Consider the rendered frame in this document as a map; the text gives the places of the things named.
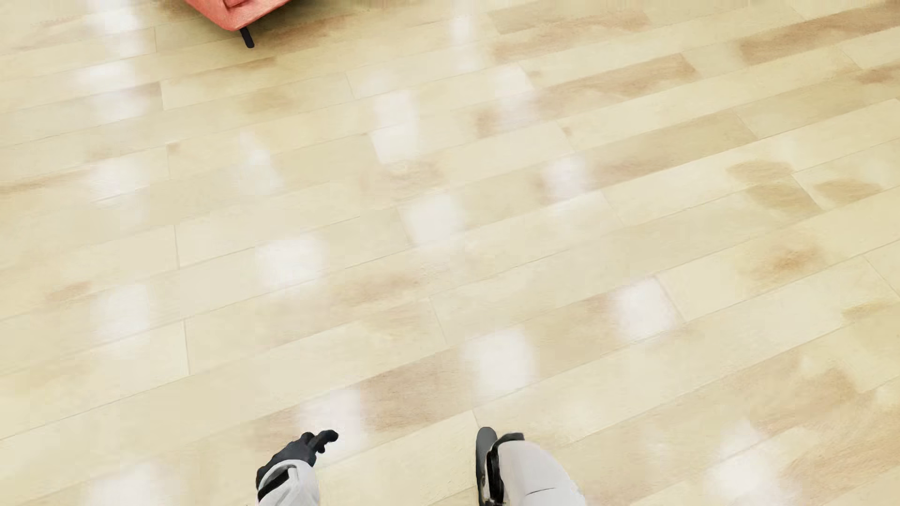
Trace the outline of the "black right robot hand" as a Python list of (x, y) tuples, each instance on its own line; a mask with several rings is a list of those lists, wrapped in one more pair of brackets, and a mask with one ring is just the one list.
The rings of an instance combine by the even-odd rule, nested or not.
[(475, 447), (475, 477), (479, 506), (503, 506), (505, 489), (501, 479), (499, 445), (523, 441), (524, 434), (510, 432), (499, 437), (490, 427), (479, 429)]

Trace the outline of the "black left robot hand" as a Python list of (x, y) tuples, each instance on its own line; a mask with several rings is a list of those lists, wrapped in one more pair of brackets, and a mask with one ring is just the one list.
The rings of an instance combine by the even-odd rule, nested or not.
[(304, 432), (298, 439), (289, 442), (276, 454), (273, 454), (268, 462), (260, 467), (255, 476), (257, 492), (266, 484), (266, 479), (272, 475), (273, 469), (287, 461), (300, 461), (310, 467), (315, 466), (318, 455), (325, 453), (325, 447), (339, 439), (337, 431), (325, 430), (317, 434)]

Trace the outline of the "red upholstered sofa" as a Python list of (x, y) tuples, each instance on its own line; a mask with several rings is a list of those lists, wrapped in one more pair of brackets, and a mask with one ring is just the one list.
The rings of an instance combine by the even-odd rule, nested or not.
[(238, 31), (248, 49), (255, 43), (248, 27), (292, 0), (183, 0), (219, 28)]

